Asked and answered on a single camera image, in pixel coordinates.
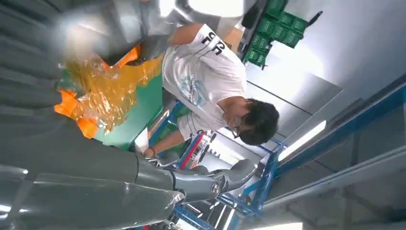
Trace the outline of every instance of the green storage bin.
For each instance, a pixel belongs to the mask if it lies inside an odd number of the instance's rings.
[[[285,37],[277,41],[289,46],[290,48],[294,48],[302,38],[303,34],[287,29]]]
[[[257,65],[257,66],[259,66],[259,67],[262,68],[262,66],[265,65],[266,56],[267,56],[267,55],[264,54],[264,53],[260,54],[259,57],[258,57],[258,59],[257,59],[257,61],[253,62],[253,64],[255,64],[255,65]]]
[[[285,8],[286,3],[287,0],[269,0],[265,12],[269,16],[279,18],[280,14]]]
[[[281,41],[286,37],[289,29],[281,24],[275,24],[273,31],[270,34],[271,38],[276,41]]]
[[[287,27],[296,30],[300,33],[304,33],[308,22],[304,19],[296,17],[290,13],[283,12],[279,18],[279,21]]]
[[[269,35],[270,33],[272,33],[274,26],[275,26],[275,23],[272,20],[270,20],[267,17],[263,17],[263,18],[261,18],[261,21],[259,22],[257,32]]]
[[[271,18],[263,18],[261,20],[263,24],[267,24],[267,33],[266,35],[269,36],[269,39],[276,40],[281,42],[291,48],[294,48],[296,44],[303,38],[303,34],[299,31],[296,31],[286,25],[282,24],[281,21],[276,21],[275,19]]]
[[[255,34],[252,37],[252,46],[260,51],[266,51],[269,49],[269,38]]]
[[[245,56],[245,59],[249,62],[256,62],[261,55],[261,51],[256,50],[254,48],[250,48]]]
[[[261,52],[260,50],[251,47],[247,52],[245,60],[253,63],[254,65],[262,67],[263,65],[265,65],[266,56],[267,53]]]

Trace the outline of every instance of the white t-shirt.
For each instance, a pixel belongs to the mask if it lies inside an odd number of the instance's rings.
[[[185,140],[201,130],[226,127],[217,103],[246,97],[245,66],[207,25],[192,43],[168,48],[162,75],[164,88],[192,111],[178,119]]]

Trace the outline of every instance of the printed graphic on shirt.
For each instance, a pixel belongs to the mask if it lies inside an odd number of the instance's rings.
[[[214,32],[210,32],[208,36],[206,36],[203,40],[202,40],[202,44],[205,45],[205,43],[210,43],[214,38],[216,37],[216,34]],[[212,51],[215,52],[216,55],[219,55],[223,52],[223,50],[225,49],[225,45],[223,43],[223,41],[219,41],[212,49]]]
[[[179,89],[182,96],[191,104],[200,107],[207,103],[207,90],[193,75],[183,78]]]

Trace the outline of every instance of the green tabletop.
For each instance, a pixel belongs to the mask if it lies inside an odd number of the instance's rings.
[[[124,123],[114,127],[113,131],[104,135],[99,130],[95,139],[104,145],[114,145],[128,149],[131,142],[154,120],[162,110],[162,76],[154,77],[149,84],[137,87],[137,103],[130,110]]]

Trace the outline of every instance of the person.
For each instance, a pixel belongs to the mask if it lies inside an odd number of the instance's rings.
[[[270,103],[247,99],[244,64],[206,24],[179,27],[169,43],[163,87],[192,112],[180,117],[178,130],[146,149],[144,156],[223,127],[249,145],[263,144],[276,133],[278,111]]]

